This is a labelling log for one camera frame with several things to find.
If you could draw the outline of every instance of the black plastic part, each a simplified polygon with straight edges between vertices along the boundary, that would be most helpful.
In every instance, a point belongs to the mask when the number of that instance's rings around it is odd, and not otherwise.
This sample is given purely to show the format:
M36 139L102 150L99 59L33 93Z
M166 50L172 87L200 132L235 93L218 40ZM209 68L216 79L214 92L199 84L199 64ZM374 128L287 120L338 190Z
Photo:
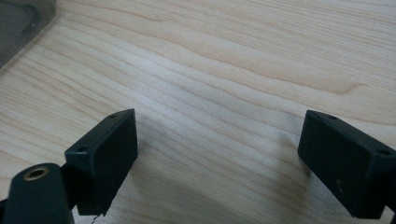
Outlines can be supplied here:
M353 217L380 218L385 205L395 211L392 148L336 117L308 110L298 153Z
M0 0L0 67L48 25L55 13L55 0Z
M134 110L108 116L64 154L69 205L77 203L81 215L105 215L137 158Z
M58 165L32 166L12 179L3 223L74 223Z
M0 223L3 223L4 211L6 210L7 199L0 201Z

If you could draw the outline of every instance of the rectangular black piece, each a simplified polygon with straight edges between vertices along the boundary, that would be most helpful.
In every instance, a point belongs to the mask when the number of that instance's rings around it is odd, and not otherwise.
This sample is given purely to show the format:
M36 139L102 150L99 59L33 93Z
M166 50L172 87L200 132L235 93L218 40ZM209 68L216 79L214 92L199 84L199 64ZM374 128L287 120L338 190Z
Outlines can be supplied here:
M74 223L58 165L32 166L12 179L3 223Z
M353 217L380 218L396 152L333 116L306 112L298 153Z
M106 214L137 158L134 110L112 114L66 150L69 198L81 215Z

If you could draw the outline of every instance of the wood grain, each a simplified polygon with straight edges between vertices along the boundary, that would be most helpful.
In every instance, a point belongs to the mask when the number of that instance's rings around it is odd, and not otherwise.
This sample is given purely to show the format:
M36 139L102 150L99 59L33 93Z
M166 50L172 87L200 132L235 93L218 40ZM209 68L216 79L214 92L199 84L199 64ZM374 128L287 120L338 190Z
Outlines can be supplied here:
M395 19L393 0L59 0L0 70L0 196L135 108L139 156L95 223L389 223L350 217L297 146L315 109L396 147Z

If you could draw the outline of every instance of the wooden table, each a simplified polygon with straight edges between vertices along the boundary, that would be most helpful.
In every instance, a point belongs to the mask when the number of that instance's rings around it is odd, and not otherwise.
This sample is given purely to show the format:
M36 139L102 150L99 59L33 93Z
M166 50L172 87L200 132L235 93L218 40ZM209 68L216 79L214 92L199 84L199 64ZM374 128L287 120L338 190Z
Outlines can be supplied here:
M297 146L315 109L396 148L396 2L59 0L0 70L1 198L126 108L139 156L95 223L389 223L350 217Z

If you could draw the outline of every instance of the screw hole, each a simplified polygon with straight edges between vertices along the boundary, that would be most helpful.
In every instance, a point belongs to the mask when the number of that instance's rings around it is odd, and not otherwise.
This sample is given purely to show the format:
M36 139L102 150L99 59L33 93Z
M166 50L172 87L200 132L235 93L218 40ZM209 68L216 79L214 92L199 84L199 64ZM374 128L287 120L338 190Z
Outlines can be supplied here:
M37 180L44 175L47 175L50 172L50 169L46 166L37 167L24 175L23 179L26 181Z
M77 149L77 152L86 152L88 151L88 147L80 147L79 149Z
M379 149L378 152L386 156L390 155L390 152L385 149Z

